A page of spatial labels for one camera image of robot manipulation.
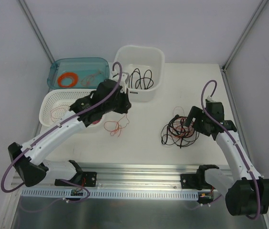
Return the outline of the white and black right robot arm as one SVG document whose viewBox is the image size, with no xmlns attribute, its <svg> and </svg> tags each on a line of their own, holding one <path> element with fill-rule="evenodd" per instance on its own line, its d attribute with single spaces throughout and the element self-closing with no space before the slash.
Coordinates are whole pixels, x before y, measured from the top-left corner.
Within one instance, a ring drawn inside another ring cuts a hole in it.
<svg viewBox="0 0 269 229">
<path fill-rule="evenodd" d="M 269 179 L 263 178 L 254 168 L 233 121 L 224 119 L 223 104 L 207 100 L 203 108 L 193 106 L 183 125 L 213 138 L 233 177 L 224 175 L 216 165 L 200 165 L 196 173 L 180 176 L 182 187 L 197 190 L 213 187 L 224 197 L 232 216 L 254 218 L 266 214 L 269 209 Z"/>
</svg>

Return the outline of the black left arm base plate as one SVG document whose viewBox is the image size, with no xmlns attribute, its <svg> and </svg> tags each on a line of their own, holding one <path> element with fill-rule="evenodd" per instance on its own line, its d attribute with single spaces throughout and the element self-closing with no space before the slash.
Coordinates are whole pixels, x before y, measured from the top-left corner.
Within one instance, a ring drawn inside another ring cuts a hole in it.
<svg viewBox="0 0 269 229">
<path fill-rule="evenodd" d="M 74 186 L 74 187 L 95 187 L 97 180 L 96 172 L 83 172 L 78 171 L 76 174 L 67 179 L 56 179 L 54 182 L 55 186 Z"/>
</svg>

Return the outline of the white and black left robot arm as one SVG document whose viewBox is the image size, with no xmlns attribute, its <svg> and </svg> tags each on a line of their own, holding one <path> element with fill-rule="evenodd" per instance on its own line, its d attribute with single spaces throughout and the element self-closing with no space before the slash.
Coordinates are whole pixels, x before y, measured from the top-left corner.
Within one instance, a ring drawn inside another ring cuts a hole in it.
<svg viewBox="0 0 269 229">
<path fill-rule="evenodd" d="M 127 114 L 131 108 L 124 81 L 105 80 L 88 96 L 77 99 L 63 118 L 26 143 L 12 143 L 8 152 L 12 165 L 27 187 L 43 180 L 54 180 L 56 186 L 81 185 L 84 172 L 74 161 L 53 162 L 46 157 L 74 134 L 84 131 L 109 112 Z"/>
</svg>

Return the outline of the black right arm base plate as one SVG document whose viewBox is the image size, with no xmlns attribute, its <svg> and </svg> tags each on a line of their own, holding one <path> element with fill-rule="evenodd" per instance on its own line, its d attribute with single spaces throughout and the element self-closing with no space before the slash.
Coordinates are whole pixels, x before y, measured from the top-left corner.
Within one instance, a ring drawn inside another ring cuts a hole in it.
<svg viewBox="0 0 269 229">
<path fill-rule="evenodd" d="M 181 174 L 180 183 L 182 189 L 203 189 L 203 182 L 198 174 Z"/>
</svg>

